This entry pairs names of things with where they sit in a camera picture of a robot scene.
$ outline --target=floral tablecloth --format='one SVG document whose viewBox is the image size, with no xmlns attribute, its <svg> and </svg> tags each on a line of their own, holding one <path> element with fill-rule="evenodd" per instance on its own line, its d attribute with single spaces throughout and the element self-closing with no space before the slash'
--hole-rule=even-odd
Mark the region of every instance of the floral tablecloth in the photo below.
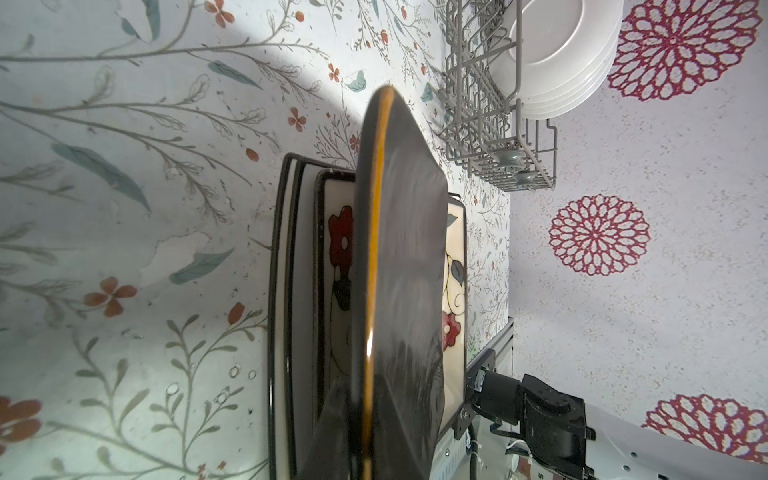
<svg viewBox="0 0 768 480">
<path fill-rule="evenodd" d="M 5 2 L 0 472 L 266 477 L 281 159 L 354 167 L 395 85 L 468 209 L 468 357 L 507 319 L 507 194 L 448 164 L 444 5 Z"/>
</svg>

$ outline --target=orange petal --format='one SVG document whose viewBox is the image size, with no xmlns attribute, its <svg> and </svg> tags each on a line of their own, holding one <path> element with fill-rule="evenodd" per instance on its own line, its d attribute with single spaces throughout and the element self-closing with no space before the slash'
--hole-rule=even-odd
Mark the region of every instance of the orange petal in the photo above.
<svg viewBox="0 0 768 480">
<path fill-rule="evenodd" d="M 109 296 L 103 293 L 88 293 L 83 297 L 83 303 L 87 306 L 99 306 L 106 302 L 108 298 Z"/>
<path fill-rule="evenodd" d="M 107 308 L 104 309 L 104 316 L 112 318 L 123 313 L 123 306 L 116 299 L 112 299 L 107 303 Z"/>
<path fill-rule="evenodd" d="M 14 420 L 28 419 L 37 415 L 43 408 L 42 403 L 37 400 L 22 400 L 13 405 L 0 410 L 0 425 Z"/>
<path fill-rule="evenodd" d="M 5 442 L 20 442 L 33 436 L 42 427 L 42 423 L 37 419 L 21 420 L 10 427 L 3 428 L 4 435 L 0 435 L 0 440 Z"/>
<path fill-rule="evenodd" d="M 105 293 L 109 293 L 111 295 L 116 288 L 118 288 L 118 279 L 114 278 L 113 276 L 110 276 L 109 278 L 101 281 L 101 289 Z"/>
<path fill-rule="evenodd" d="M 230 325 L 234 325 L 240 320 L 240 317 L 243 316 L 243 312 L 245 312 L 245 305 L 240 302 L 235 303 L 235 306 L 232 307 L 230 314 L 227 316 L 227 322 L 229 322 Z"/>
<path fill-rule="evenodd" d="M 136 293 L 138 290 L 136 290 L 136 287 L 133 285 L 123 285 L 120 288 L 118 288 L 118 291 L 114 293 L 114 295 L 117 298 L 131 298 L 132 296 L 136 296 Z"/>
</svg>

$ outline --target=wall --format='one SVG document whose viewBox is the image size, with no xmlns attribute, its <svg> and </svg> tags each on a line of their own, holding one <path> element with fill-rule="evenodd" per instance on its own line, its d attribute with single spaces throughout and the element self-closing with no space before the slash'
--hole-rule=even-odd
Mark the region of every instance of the wall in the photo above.
<svg viewBox="0 0 768 480">
<path fill-rule="evenodd" d="M 354 167 L 388 82 L 468 206 L 470 355 L 504 325 L 508 195 L 447 165 L 432 133 L 441 11 L 4 2 L 3 478 L 265 478 L 281 160 Z"/>
<path fill-rule="evenodd" d="M 625 4 L 608 79 L 554 122 L 557 188 L 511 199 L 510 306 L 517 376 L 768 463 L 768 40 L 757 9 Z"/>
</svg>

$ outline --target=round plate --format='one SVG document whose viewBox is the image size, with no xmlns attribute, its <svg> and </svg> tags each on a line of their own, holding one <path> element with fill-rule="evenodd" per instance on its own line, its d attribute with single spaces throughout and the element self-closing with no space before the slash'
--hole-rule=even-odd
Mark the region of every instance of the round plate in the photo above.
<svg viewBox="0 0 768 480">
<path fill-rule="evenodd" d="M 621 30 L 621 22 L 623 21 L 622 17 L 619 15 L 616 18 L 616 27 L 614 29 L 614 32 L 611 34 L 611 36 L 606 40 L 605 46 L 601 50 L 600 54 L 595 57 L 587 67 L 580 71 L 578 75 L 573 77 L 571 80 L 565 82 L 560 87 L 555 88 L 554 90 L 550 90 L 546 93 L 539 94 L 539 95 L 531 95 L 525 99 L 526 104 L 540 104 L 546 101 L 554 100 L 555 98 L 563 98 L 564 96 L 568 96 L 576 92 L 580 87 L 584 86 L 584 84 L 588 83 L 594 76 L 600 71 L 600 68 L 603 66 L 603 62 L 605 61 L 605 58 L 608 55 L 611 55 L 614 51 L 616 51 L 618 39 L 619 39 L 619 31 Z"/>
<path fill-rule="evenodd" d="M 525 101 L 567 84 L 595 58 L 621 18 L 623 2 L 617 0 L 521 0 L 523 6 L 523 82 Z M 515 3 L 504 13 L 502 25 L 513 40 L 517 35 Z M 515 49 L 498 56 L 488 67 L 498 89 L 515 89 Z"/>
<path fill-rule="evenodd" d="M 539 112 L 539 111 L 553 111 L 557 110 L 567 104 L 570 104 L 575 98 L 578 98 L 586 90 L 592 86 L 597 78 L 600 77 L 600 73 L 605 69 L 606 62 L 613 63 L 613 59 L 616 55 L 616 48 L 618 46 L 618 38 L 613 42 L 611 48 L 607 50 L 606 55 L 601 57 L 598 66 L 591 72 L 589 77 L 581 81 L 580 84 L 575 85 L 569 89 L 568 92 L 558 95 L 548 101 L 533 102 L 527 101 L 524 103 L 523 112 Z"/>
<path fill-rule="evenodd" d="M 554 118 L 559 115 L 563 115 L 564 113 L 567 113 L 574 108 L 578 107 L 580 104 L 582 104 L 585 100 L 587 100 L 594 92 L 597 91 L 597 89 L 602 85 L 605 78 L 608 76 L 608 72 L 611 71 L 611 66 L 614 64 L 615 59 L 615 53 L 611 55 L 607 61 L 603 64 L 603 68 L 600 71 L 600 74 L 595 76 L 594 80 L 590 85 L 588 85 L 587 88 L 584 89 L 578 96 L 573 98 L 573 101 L 559 107 L 559 108 L 552 108 L 552 109 L 546 109 L 543 111 L 527 111 L 525 108 L 523 108 L 522 116 L 523 118 L 527 118 L 529 120 L 544 120 L 546 118 Z"/>
</svg>

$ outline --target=gray wire rack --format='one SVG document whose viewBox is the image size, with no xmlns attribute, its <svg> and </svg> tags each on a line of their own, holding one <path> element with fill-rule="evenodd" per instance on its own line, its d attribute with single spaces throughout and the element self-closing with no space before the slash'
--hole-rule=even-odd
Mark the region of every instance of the gray wire rack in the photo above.
<svg viewBox="0 0 768 480">
<path fill-rule="evenodd" d="M 553 188 L 558 168 L 557 127 L 546 120 L 551 147 L 540 149 L 539 120 L 533 121 L 531 142 L 530 122 L 523 120 L 525 106 L 517 98 L 520 62 L 515 91 L 509 96 L 498 91 L 488 73 L 488 64 L 511 48 L 515 48 L 516 58 L 522 58 L 522 2 L 515 4 L 513 41 L 502 26 L 502 0 L 447 0 L 449 54 L 445 59 L 445 88 L 439 93 L 448 123 L 441 137 L 447 143 L 448 159 L 464 168 L 468 176 L 480 177 L 504 191 Z M 513 165 L 510 157 L 520 160 Z"/>
</svg>

